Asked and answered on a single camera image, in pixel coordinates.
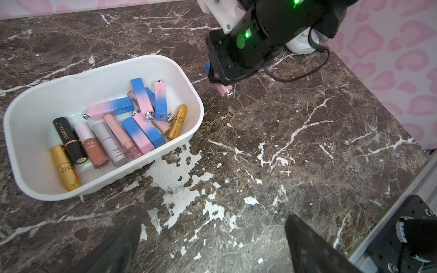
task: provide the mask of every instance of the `white plastic bin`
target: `white plastic bin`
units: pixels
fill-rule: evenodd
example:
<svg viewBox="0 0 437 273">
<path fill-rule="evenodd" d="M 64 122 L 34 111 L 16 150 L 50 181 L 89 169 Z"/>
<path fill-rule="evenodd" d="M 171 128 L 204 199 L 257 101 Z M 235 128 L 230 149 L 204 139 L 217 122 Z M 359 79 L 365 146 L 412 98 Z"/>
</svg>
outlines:
<svg viewBox="0 0 437 273">
<path fill-rule="evenodd" d="M 94 125 L 96 122 L 82 117 L 82 110 L 92 104 L 126 97 L 132 89 L 130 80 L 134 78 L 142 78 L 144 85 L 152 90 L 157 79 L 163 80 L 168 107 L 173 113 L 181 104 L 188 106 L 181 135 L 172 141 L 165 138 L 165 145 L 120 168 L 109 164 L 94 169 L 89 160 L 76 165 L 82 186 L 67 191 L 50 156 L 50 148 L 62 144 L 52 121 L 67 117 L 72 126 L 80 122 Z M 180 66 L 161 55 L 140 56 L 39 84 L 15 98 L 4 116 L 15 182 L 28 196 L 46 201 L 96 192 L 187 143 L 199 128 L 203 111 L 199 95 Z M 130 116 L 126 113 L 116 117 L 121 121 Z"/>
</svg>

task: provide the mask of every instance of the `lipstick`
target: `lipstick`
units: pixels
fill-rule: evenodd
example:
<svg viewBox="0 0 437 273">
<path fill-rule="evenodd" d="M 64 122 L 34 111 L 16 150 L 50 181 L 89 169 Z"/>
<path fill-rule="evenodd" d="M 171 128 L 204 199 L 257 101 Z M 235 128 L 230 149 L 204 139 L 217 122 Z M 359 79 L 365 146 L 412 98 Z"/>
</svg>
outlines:
<svg viewBox="0 0 437 273">
<path fill-rule="evenodd" d="M 94 125 L 93 132 L 96 134 L 108 154 L 109 159 L 116 168 L 123 166 L 129 161 L 128 156 L 106 123 L 101 122 Z"/>
<path fill-rule="evenodd" d="M 67 190 L 75 190 L 80 187 L 80 180 L 76 173 L 73 161 L 68 156 L 63 145 L 58 145 L 50 149 L 53 163 L 55 164 L 62 181 Z"/>
<path fill-rule="evenodd" d="M 150 142 L 132 117 L 122 121 L 121 124 L 144 155 L 155 149 L 155 146 L 153 146 L 152 142 Z"/>
<path fill-rule="evenodd" d="M 177 115 L 173 120 L 173 123 L 170 127 L 170 132 L 168 133 L 167 138 L 169 140 L 173 140 L 177 138 L 180 134 L 180 131 L 182 130 L 182 125 L 184 124 L 185 117 L 187 115 L 187 106 L 185 104 L 182 104 L 179 107 L 179 110 L 177 111 Z"/>
<path fill-rule="evenodd" d="M 144 120 L 141 113 L 136 114 L 133 118 L 141 130 L 146 134 L 147 138 L 153 143 L 155 148 L 165 144 L 165 139 L 150 121 Z"/>
<path fill-rule="evenodd" d="M 132 159 L 137 159 L 142 156 L 141 151 L 135 145 L 133 140 L 129 137 L 129 135 L 124 131 L 121 127 L 120 123 L 115 119 L 113 114 L 107 114 L 103 117 L 103 120 L 108 124 L 111 131 L 114 133 L 115 137 L 121 143 L 121 145 L 125 148 Z"/>
<path fill-rule="evenodd" d="M 157 121 L 167 120 L 167 96 L 165 83 L 160 79 L 155 82 L 155 116 Z"/>
<path fill-rule="evenodd" d="M 155 119 L 155 111 L 152 103 L 150 102 L 149 96 L 147 95 L 146 88 L 142 83 L 142 79 L 132 79 L 131 84 L 142 115 L 144 116 L 145 120 L 153 121 Z"/>
<path fill-rule="evenodd" d="M 106 114 L 113 114 L 116 116 L 122 113 L 132 112 L 133 110 L 134 106 L 132 105 L 131 99 L 125 97 L 91 105 L 87 110 L 82 111 L 82 116 L 86 120 L 92 119 L 93 121 L 99 121 Z"/>
<path fill-rule="evenodd" d="M 53 120 L 53 125 L 55 126 L 56 132 L 61 138 L 68 155 L 73 160 L 73 163 L 84 163 L 88 159 L 88 156 L 80 144 L 79 138 L 73 132 L 68 119 L 65 117 L 59 117 Z"/>
<path fill-rule="evenodd" d="M 97 140 L 93 131 L 91 131 L 90 125 L 86 122 L 76 124 L 74 126 L 77 136 L 82 142 L 82 146 L 87 152 L 88 157 L 91 160 L 95 169 L 101 169 L 109 164 L 109 158 L 103 150 L 102 145 Z"/>
<path fill-rule="evenodd" d="M 155 94 L 148 87 L 146 87 L 146 92 L 147 92 L 147 95 L 149 96 L 149 100 L 150 100 L 150 103 L 152 104 L 153 109 L 155 109 Z M 131 98 L 132 102 L 133 102 L 133 100 L 136 101 L 134 90 L 130 90 L 128 92 L 128 96 Z M 174 116 L 173 116 L 170 108 L 167 107 L 167 122 L 171 122 L 173 119 L 174 119 Z"/>
<path fill-rule="evenodd" d="M 146 91 L 149 94 L 150 89 L 146 87 Z M 128 96 L 131 98 L 132 100 L 132 104 L 134 105 L 135 110 L 132 112 L 132 116 L 135 116 L 137 113 L 140 112 L 139 107 L 138 107 L 138 103 L 134 94 L 134 90 L 131 90 L 128 92 Z M 152 93 L 153 96 L 153 100 L 151 99 L 150 102 L 155 103 L 155 95 Z M 170 131 L 170 127 L 167 125 L 167 123 L 165 121 L 157 121 L 157 120 L 153 120 L 152 123 L 164 134 L 168 134 L 168 131 Z"/>
</svg>

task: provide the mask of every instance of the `screw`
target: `screw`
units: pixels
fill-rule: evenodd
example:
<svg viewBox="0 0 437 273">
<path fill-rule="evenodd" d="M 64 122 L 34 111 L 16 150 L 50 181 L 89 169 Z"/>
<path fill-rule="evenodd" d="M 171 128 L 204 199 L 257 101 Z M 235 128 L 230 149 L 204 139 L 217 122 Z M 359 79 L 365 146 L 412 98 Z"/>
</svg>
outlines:
<svg viewBox="0 0 437 273">
<path fill-rule="evenodd" d="M 387 267 L 391 273 L 398 273 L 399 272 L 398 268 L 394 264 L 389 263 L 387 265 Z"/>
<path fill-rule="evenodd" d="M 425 213 L 426 213 L 428 216 L 433 216 L 433 215 L 434 215 L 434 212 L 433 212 L 432 210 L 430 210 L 430 209 L 425 209 Z"/>
</svg>

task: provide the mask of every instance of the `silver lipstick cap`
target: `silver lipstick cap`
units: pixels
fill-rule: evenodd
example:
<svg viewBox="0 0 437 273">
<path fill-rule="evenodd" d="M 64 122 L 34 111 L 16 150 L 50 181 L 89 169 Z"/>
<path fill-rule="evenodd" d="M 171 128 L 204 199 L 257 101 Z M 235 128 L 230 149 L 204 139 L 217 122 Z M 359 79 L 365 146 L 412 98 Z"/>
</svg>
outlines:
<svg viewBox="0 0 437 273">
<path fill-rule="evenodd" d="M 144 118 L 147 121 L 153 121 L 153 119 L 155 118 L 155 115 L 153 114 L 153 112 L 146 112 L 144 114 Z"/>
</svg>

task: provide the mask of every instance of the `pink and blue lipstick case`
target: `pink and blue lipstick case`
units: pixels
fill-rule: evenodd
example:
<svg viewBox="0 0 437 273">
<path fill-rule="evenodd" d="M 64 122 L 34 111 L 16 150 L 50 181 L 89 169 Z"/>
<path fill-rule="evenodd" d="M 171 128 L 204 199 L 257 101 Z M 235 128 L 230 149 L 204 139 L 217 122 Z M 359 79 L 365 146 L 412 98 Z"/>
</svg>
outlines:
<svg viewBox="0 0 437 273">
<path fill-rule="evenodd" d="M 161 80 L 157 80 L 155 82 L 155 119 L 157 121 L 166 121 L 167 114 L 165 83 Z"/>
<path fill-rule="evenodd" d="M 132 79 L 131 84 L 142 115 L 144 116 L 145 120 L 153 121 L 155 118 L 155 111 L 146 92 L 146 88 L 142 83 L 142 79 Z"/>
<path fill-rule="evenodd" d="M 82 116 L 85 119 L 92 119 L 98 121 L 103 119 L 106 114 L 113 114 L 114 116 L 134 111 L 134 106 L 129 97 L 102 102 L 88 107 L 87 110 L 82 111 Z"/>
<path fill-rule="evenodd" d="M 150 142 L 133 118 L 130 117 L 122 121 L 121 124 L 144 155 L 155 149 L 153 143 Z"/>
<path fill-rule="evenodd" d="M 146 134 L 147 138 L 153 143 L 155 148 L 165 144 L 165 139 L 161 136 L 158 130 L 150 121 L 145 121 L 141 113 L 136 114 L 133 119 L 136 121 L 141 130 Z"/>
</svg>

